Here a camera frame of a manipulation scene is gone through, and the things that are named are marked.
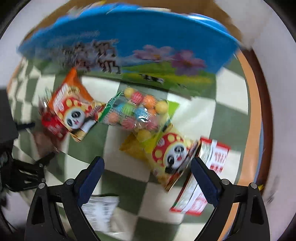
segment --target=panda face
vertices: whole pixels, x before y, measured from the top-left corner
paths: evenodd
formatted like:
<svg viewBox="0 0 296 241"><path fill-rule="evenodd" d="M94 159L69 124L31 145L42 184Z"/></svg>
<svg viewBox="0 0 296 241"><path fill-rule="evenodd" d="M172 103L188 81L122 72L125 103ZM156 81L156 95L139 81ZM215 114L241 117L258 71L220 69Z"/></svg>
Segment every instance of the panda face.
<svg viewBox="0 0 296 241"><path fill-rule="evenodd" d="M187 149L183 143L177 142L172 144L166 151L163 158L163 164L166 167L166 172L172 173L173 170L177 170L185 160L186 155Z"/></svg>
<svg viewBox="0 0 296 241"><path fill-rule="evenodd" d="M80 128L85 119L85 113L79 107L72 108L64 117L66 127L76 130Z"/></svg>

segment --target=yellow snack package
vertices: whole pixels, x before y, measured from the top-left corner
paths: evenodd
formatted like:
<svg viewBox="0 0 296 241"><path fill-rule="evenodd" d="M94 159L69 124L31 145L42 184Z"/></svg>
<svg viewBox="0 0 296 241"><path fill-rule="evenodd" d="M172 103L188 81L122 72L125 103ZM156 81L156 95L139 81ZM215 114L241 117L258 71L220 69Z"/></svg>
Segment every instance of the yellow snack package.
<svg viewBox="0 0 296 241"><path fill-rule="evenodd" d="M142 143L130 134L120 150L146 161L159 183L169 191L194 157L198 143L184 139L172 124L168 124L157 136Z"/></svg>

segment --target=panda eye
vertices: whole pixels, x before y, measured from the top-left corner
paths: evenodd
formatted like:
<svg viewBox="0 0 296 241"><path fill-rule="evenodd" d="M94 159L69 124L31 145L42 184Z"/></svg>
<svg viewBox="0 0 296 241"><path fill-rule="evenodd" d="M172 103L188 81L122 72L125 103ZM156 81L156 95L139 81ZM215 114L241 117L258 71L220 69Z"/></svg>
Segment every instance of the panda eye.
<svg viewBox="0 0 296 241"><path fill-rule="evenodd" d="M184 151L184 147L183 146L176 146L174 151L177 152L177 153L181 153L181 152Z"/></svg>
<svg viewBox="0 0 296 241"><path fill-rule="evenodd" d="M170 155L167 158L168 164L173 165L175 163L174 156Z"/></svg>
<svg viewBox="0 0 296 241"><path fill-rule="evenodd" d="M77 117L79 117L80 115L81 115L80 112L75 111L75 112L72 113L71 116L72 116L73 118L77 118Z"/></svg>
<svg viewBox="0 0 296 241"><path fill-rule="evenodd" d="M68 126L72 126L72 121L70 119L67 120Z"/></svg>

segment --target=orange snack package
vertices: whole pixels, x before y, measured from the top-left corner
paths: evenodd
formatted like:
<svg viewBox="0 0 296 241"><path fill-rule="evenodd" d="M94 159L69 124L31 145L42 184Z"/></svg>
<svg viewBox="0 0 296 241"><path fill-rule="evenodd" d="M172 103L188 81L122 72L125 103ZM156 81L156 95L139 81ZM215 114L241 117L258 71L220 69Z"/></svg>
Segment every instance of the orange snack package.
<svg viewBox="0 0 296 241"><path fill-rule="evenodd" d="M80 142L98 121L105 103L95 101L72 68L52 95L49 108L56 113L75 141Z"/></svg>

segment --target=blue gripper pad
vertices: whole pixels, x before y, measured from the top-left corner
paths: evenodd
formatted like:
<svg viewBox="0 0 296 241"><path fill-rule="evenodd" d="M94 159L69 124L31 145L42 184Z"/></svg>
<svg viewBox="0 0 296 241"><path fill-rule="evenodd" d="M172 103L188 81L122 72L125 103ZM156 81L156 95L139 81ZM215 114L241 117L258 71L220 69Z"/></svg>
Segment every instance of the blue gripper pad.
<svg viewBox="0 0 296 241"><path fill-rule="evenodd" d="M77 205L81 207L83 204L89 201L91 194L93 193L101 175L103 174L105 163L102 157L97 156L93 161L96 160L96 164L91 169L90 173L82 183L78 198L77 198Z"/></svg>
<svg viewBox="0 0 296 241"><path fill-rule="evenodd" d="M191 161L191 172L200 186L200 189L202 190L207 202L216 207L219 202L218 195L220 191L217 189L216 185L213 183L207 173L211 172L211 170L207 168L207 166L199 157L195 157Z"/></svg>

